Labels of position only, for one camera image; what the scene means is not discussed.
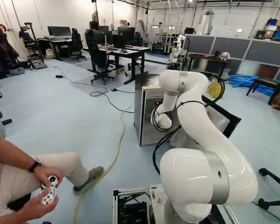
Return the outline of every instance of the white game controller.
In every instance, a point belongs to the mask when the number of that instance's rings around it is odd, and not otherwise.
[[[49,180],[52,184],[51,191],[45,197],[42,198],[42,204],[50,204],[53,201],[55,201],[54,191],[55,191],[56,185],[58,184],[58,179],[56,176],[49,176]],[[46,189],[46,185],[44,183],[42,183],[41,189],[42,189],[42,192],[44,192],[44,190]]]

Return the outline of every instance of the person's hand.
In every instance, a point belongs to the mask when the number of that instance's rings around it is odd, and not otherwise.
[[[34,169],[34,174],[40,182],[46,185],[47,188],[52,187],[52,184],[48,179],[49,176],[56,176],[58,178],[58,184],[56,185],[56,187],[59,186],[63,178],[63,174],[52,167],[37,166]]]
[[[50,204],[42,204],[42,198],[50,193],[50,189],[46,189],[44,192],[40,193],[38,196],[30,199],[21,210],[18,211],[21,218],[25,221],[41,218],[47,213],[54,210],[58,203],[58,196],[55,197],[54,202]]]

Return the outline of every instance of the beige pants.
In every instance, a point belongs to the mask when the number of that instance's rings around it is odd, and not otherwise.
[[[82,186],[89,178],[77,153],[39,155],[35,158],[45,166],[62,172],[75,186]],[[13,212],[7,208],[9,202],[39,189],[40,185],[34,174],[0,163],[0,216]]]

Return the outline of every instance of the yellow cable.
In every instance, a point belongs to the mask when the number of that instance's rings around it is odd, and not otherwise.
[[[79,207],[80,207],[80,204],[81,204],[82,200],[84,199],[84,197],[86,196],[86,194],[87,194],[88,192],[90,192],[90,191],[104,178],[104,176],[107,175],[107,173],[108,173],[108,172],[112,169],[112,167],[114,166],[114,164],[115,164],[115,162],[116,162],[116,160],[117,160],[117,158],[118,158],[118,156],[119,156],[121,141],[122,141],[122,138],[123,138],[123,136],[124,136],[124,134],[125,134],[125,129],[126,129],[125,122],[123,121],[123,114],[124,114],[125,111],[128,111],[130,108],[131,108],[131,106],[130,106],[129,108],[125,109],[125,110],[121,113],[121,116],[120,116],[121,122],[122,122],[122,124],[123,124],[123,131],[122,131],[121,137],[120,137],[120,139],[119,139],[118,151],[117,151],[117,154],[116,154],[116,156],[115,156],[115,158],[114,158],[114,161],[113,161],[113,163],[111,164],[111,166],[104,172],[104,174],[98,179],[98,181],[97,181],[94,185],[92,185],[87,191],[85,191],[85,192],[82,194],[82,196],[80,197],[80,199],[79,199],[79,201],[78,201],[78,204],[77,204],[77,206],[76,206],[76,210],[75,210],[75,224],[77,224],[77,218],[78,218]]]

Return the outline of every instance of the black watch strap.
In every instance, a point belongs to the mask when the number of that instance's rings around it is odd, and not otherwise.
[[[36,161],[34,162],[34,164],[29,168],[28,171],[29,171],[30,173],[34,173],[34,169],[35,169],[37,166],[41,166],[41,165],[42,165],[42,163],[36,160]]]

